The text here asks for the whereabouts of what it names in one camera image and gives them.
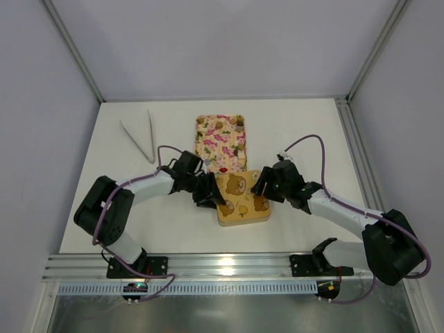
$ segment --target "wooden box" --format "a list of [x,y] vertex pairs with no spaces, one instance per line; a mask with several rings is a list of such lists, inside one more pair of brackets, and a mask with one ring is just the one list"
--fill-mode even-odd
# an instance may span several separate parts
[[264,222],[271,214],[269,201],[251,193],[260,171],[244,171],[216,175],[217,185],[226,205],[217,206],[219,224],[223,227]]

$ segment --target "bear illustration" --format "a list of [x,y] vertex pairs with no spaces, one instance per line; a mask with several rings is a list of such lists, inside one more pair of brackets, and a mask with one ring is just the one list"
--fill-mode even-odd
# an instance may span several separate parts
[[256,212],[265,212],[270,207],[268,199],[264,196],[253,196],[253,198],[255,199]]
[[230,173],[230,179],[227,182],[227,189],[225,190],[228,194],[234,194],[235,196],[242,195],[247,187],[247,181],[241,176],[236,176]]
[[224,215],[224,217],[227,217],[228,215],[233,214],[234,205],[231,201],[226,200],[225,205],[219,205],[219,209],[221,210],[222,215]]

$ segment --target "white wall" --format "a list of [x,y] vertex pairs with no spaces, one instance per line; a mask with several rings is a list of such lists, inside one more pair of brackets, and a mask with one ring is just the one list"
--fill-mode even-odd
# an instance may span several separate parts
[[54,0],[110,100],[348,93],[396,0]]
[[391,207],[429,249],[444,316],[444,1],[412,1],[353,105]]
[[0,2],[0,330],[61,242],[99,105],[37,0]]

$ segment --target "black mount bracket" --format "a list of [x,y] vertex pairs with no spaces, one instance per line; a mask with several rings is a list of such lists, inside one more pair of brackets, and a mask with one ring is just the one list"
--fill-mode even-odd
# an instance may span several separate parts
[[[329,238],[317,245],[312,251],[312,255],[291,255],[291,274],[294,278],[307,278],[310,276],[338,276],[338,267],[331,266],[324,257],[323,251],[336,238]],[[342,276],[353,276],[353,268],[341,266]]]
[[[168,257],[149,257],[141,256],[131,265],[136,271],[147,275],[165,275],[168,273]],[[140,278],[132,274],[115,258],[110,258],[108,270],[106,272],[108,279],[132,279]]]

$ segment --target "white table surface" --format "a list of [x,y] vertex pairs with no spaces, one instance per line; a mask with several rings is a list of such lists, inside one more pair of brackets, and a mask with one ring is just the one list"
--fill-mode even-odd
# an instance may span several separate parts
[[[329,189],[363,203],[333,99],[104,103],[89,144],[61,253],[101,251],[73,221],[74,212],[99,176],[126,180],[154,171],[155,166],[146,161],[119,123],[126,114],[147,109],[156,146],[168,144],[190,151],[194,151],[198,115],[242,114],[249,170],[271,167],[277,162],[279,151],[304,135],[316,133],[325,141]],[[290,154],[306,181],[321,181],[321,149],[317,140],[309,139],[293,147]],[[177,156],[175,151],[164,150],[162,163]],[[191,194],[180,192],[134,206],[126,230],[151,253],[307,251],[328,237],[358,241],[347,230],[295,210],[289,203],[271,205],[267,222],[223,228],[218,224],[216,210],[197,208]]]

